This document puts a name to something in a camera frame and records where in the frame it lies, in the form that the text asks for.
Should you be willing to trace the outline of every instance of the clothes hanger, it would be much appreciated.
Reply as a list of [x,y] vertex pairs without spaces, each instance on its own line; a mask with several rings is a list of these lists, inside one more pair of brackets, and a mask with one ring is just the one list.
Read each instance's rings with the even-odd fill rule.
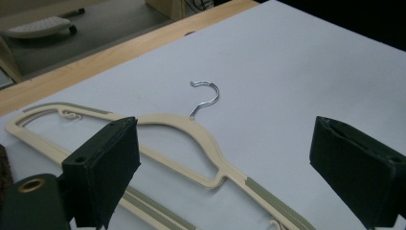
[[[139,146],[140,152],[209,189],[218,187],[225,178],[229,178],[274,218],[270,220],[270,223],[276,226],[277,229],[315,229],[305,218],[296,213],[274,195],[266,191],[260,186],[260,184],[258,184],[248,175],[235,168],[223,157],[213,135],[194,120],[194,115],[200,108],[209,106],[218,101],[219,90],[211,82],[203,81],[191,83],[191,86],[194,87],[200,85],[207,85],[213,88],[216,92],[216,96],[214,99],[206,103],[199,104],[189,116],[150,114],[138,117],[138,125],[161,125],[174,127],[190,135],[191,138],[199,145],[199,147],[203,149],[211,162],[217,167],[218,171],[214,179],[201,175],[198,172],[170,160],[163,154],[143,145]],[[61,160],[63,160],[66,157],[66,154],[69,154],[69,152],[24,128],[24,125],[26,125],[28,122],[52,111],[56,111],[59,115],[68,119],[76,119],[80,118],[81,116],[91,116],[107,121],[115,121],[125,117],[119,114],[71,103],[46,103],[26,109],[22,114],[17,115],[7,122],[6,131],[19,137],[21,140],[40,152],[43,152],[51,159],[54,159],[57,163],[61,162]]]

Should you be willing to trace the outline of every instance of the silver metal hook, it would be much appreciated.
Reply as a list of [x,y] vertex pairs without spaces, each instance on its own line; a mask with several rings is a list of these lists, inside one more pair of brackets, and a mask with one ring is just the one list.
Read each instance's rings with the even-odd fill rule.
[[211,83],[211,82],[207,82],[207,81],[199,81],[199,82],[193,82],[191,81],[191,86],[193,87],[197,87],[200,85],[207,85],[210,86],[212,89],[215,90],[215,98],[213,98],[212,100],[208,101],[208,102],[204,102],[204,103],[200,103],[192,112],[191,114],[189,114],[189,117],[191,117],[192,119],[194,119],[194,115],[196,114],[197,110],[199,110],[202,107],[207,107],[210,106],[212,104],[215,104],[218,101],[218,98],[220,97],[220,90],[218,89],[218,87]]

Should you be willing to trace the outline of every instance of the dark brown fuzzy object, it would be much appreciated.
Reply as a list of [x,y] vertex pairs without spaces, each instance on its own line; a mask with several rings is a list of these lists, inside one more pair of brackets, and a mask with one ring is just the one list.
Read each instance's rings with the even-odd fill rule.
[[12,176],[6,149],[0,145],[0,212],[3,208],[5,191],[12,185]]

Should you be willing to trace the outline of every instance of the white table surface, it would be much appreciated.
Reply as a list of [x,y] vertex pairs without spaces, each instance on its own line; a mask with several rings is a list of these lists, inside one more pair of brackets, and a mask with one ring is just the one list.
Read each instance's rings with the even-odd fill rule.
[[[309,165],[314,121],[320,115],[348,123],[404,154],[405,73],[406,53],[269,1],[35,104],[186,116],[214,95],[189,82],[212,81],[220,100],[195,119],[226,159],[317,229],[364,229]],[[18,112],[2,117],[0,125]],[[75,150],[105,124],[50,115],[29,129]],[[0,138],[15,180],[61,173],[4,130]],[[140,128],[139,140],[203,174],[215,173],[195,144],[171,129]],[[231,181],[209,191],[143,157],[131,185],[200,229],[272,229],[266,212]],[[394,229],[405,225],[399,217]],[[149,228],[118,207],[109,229]]]

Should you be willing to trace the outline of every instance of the hanger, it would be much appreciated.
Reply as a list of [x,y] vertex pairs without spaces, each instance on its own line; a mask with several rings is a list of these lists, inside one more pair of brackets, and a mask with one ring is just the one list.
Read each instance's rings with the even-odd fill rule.
[[[217,167],[218,171],[214,179],[210,179],[198,172],[195,172],[178,162],[168,159],[163,154],[149,149],[143,145],[140,145],[140,152],[144,155],[156,160],[157,162],[171,168],[172,170],[183,174],[188,179],[205,186],[206,188],[216,188],[224,181],[225,178],[229,178],[235,182],[241,190],[248,194],[255,202],[257,202],[262,208],[264,208],[274,219],[270,220],[271,225],[277,227],[277,229],[291,229],[291,230],[312,230],[315,229],[305,218],[292,210],[286,204],[284,204],[277,197],[269,193],[263,187],[260,186],[255,180],[244,174],[233,165],[231,165],[221,154],[220,148],[215,141],[213,135],[202,125],[194,120],[196,112],[204,107],[214,104],[218,101],[219,90],[211,82],[191,82],[191,86],[197,87],[200,85],[207,85],[213,88],[216,92],[214,99],[199,104],[189,116],[179,116],[173,114],[150,114],[146,116],[138,117],[138,125],[161,125],[167,127],[174,127],[179,129],[188,135],[203,149],[207,157]],[[69,154],[65,149],[51,143],[50,141],[31,133],[24,128],[24,125],[33,119],[44,115],[49,112],[57,112],[59,115],[68,118],[76,119],[81,116],[90,116],[107,121],[115,121],[125,116],[115,114],[108,111],[103,111],[95,108],[85,107],[72,103],[46,103],[38,105],[23,111],[12,118],[6,124],[6,131],[17,136],[27,144],[31,145],[35,149],[43,152],[48,157],[56,161],[58,164]]]

